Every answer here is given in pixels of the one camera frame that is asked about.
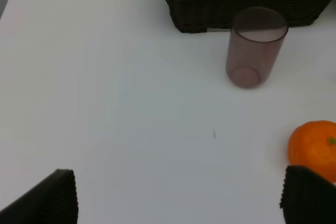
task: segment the cup rim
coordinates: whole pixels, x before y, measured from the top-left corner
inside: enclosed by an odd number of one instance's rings
[[[237,16],[238,16],[240,13],[242,13],[242,12],[248,10],[248,9],[264,9],[264,10],[271,11],[271,12],[273,12],[273,13],[276,13],[277,15],[279,15],[279,16],[284,20],[284,22],[285,22],[285,24],[286,24],[286,31],[283,33],[283,35],[282,35],[281,37],[279,37],[279,38],[277,38],[277,39],[274,39],[274,40],[270,40],[270,41],[257,41],[257,40],[252,40],[252,39],[246,38],[245,36],[243,36],[242,34],[240,34],[240,32],[238,32],[238,31],[235,29],[235,22],[237,21]],[[235,31],[235,33],[236,33],[239,37],[241,37],[241,38],[243,38],[243,39],[245,39],[245,40],[248,40],[248,41],[251,41],[251,42],[255,42],[255,43],[263,43],[263,44],[265,44],[265,43],[276,42],[276,41],[279,41],[279,40],[283,39],[283,38],[287,35],[287,33],[288,33],[289,26],[288,26],[287,21],[285,20],[285,18],[284,18],[280,13],[278,13],[276,10],[273,10],[273,9],[271,9],[271,8],[267,8],[267,7],[262,7],[262,6],[251,6],[251,7],[247,7],[247,8],[245,8],[245,9],[240,10],[240,11],[235,15],[235,18],[234,18],[234,21],[233,21],[233,24],[232,24],[232,30]]]

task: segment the table surface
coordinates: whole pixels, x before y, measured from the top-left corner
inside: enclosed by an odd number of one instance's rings
[[[9,0],[0,209],[70,168],[80,224],[283,224],[288,137],[336,121],[335,36],[331,3],[244,90],[229,33],[181,34],[164,0]]]

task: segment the orange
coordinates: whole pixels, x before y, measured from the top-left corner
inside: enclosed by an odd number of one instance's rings
[[[336,123],[314,121],[296,128],[288,141],[288,158],[335,183]]]

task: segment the drinking glass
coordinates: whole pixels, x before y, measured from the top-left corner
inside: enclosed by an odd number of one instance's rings
[[[226,73],[242,88],[254,88],[269,77],[288,31],[275,10],[250,7],[233,22],[226,59]]]

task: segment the transparent cup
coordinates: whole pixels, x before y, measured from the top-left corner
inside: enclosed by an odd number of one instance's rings
[[[269,77],[288,32],[285,19],[276,11],[250,7],[233,22],[226,59],[226,73],[242,88],[254,88]]]

